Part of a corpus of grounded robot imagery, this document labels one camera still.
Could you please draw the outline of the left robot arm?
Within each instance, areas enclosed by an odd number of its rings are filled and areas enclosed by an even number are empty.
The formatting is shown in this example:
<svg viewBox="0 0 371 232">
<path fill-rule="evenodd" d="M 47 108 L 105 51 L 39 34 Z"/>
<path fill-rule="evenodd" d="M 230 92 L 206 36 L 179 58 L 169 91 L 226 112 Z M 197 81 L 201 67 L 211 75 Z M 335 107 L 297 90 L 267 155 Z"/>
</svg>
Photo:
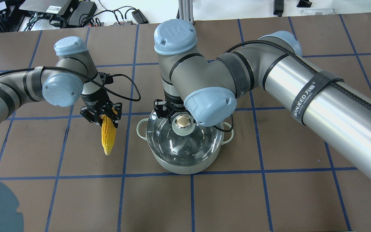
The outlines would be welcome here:
<svg viewBox="0 0 371 232">
<path fill-rule="evenodd" d="M 90 123 L 103 125 L 107 116 L 117 128 L 121 103 L 112 103 L 105 87 L 106 74 L 99 73 L 84 40 L 70 36 L 57 41 L 55 66 L 12 70 L 0 73 L 0 124 L 24 104 L 47 101 L 53 106 L 70 107 L 79 98 L 81 115 Z"/>
</svg>

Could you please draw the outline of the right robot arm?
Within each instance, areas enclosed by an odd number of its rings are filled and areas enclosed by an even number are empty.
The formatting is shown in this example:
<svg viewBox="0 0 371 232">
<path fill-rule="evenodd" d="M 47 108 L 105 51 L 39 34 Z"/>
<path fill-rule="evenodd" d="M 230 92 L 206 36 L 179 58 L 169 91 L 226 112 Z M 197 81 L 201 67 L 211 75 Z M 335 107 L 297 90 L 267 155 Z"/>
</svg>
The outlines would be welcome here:
<svg viewBox="0 0 371 232">
<path fill-rule="evenodd" d="M 167 99 L 180 100 L 198 124 L 218 125 L 238 98 L 262 88 L 371 179 L 371 99 L 302 59 L 290 32 L 236 44 L 208 62 L 194 26 L 171 19 L 157 26 L 154 49 Z"/>
</svg>

